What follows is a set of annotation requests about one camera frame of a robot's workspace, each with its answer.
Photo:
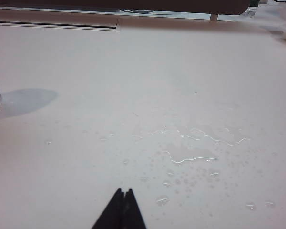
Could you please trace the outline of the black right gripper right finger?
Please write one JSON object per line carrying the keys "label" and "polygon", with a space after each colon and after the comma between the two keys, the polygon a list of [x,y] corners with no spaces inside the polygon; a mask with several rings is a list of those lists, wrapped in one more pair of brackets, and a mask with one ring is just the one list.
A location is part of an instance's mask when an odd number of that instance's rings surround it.
{"label": "black right gripper right finger", "polygon": [[129,189],[124,195],[121,217],[122,229],[146,229],[132,189]]}

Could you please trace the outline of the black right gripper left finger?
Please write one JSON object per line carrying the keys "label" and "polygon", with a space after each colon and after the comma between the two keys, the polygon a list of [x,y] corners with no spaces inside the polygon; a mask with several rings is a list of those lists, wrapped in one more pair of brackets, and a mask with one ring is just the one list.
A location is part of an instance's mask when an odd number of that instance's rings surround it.
{"label": "black right gripper left finger", "polygon": [[96,220],[92,229],[119,229],[123,208],[124,193],[119,188]]}

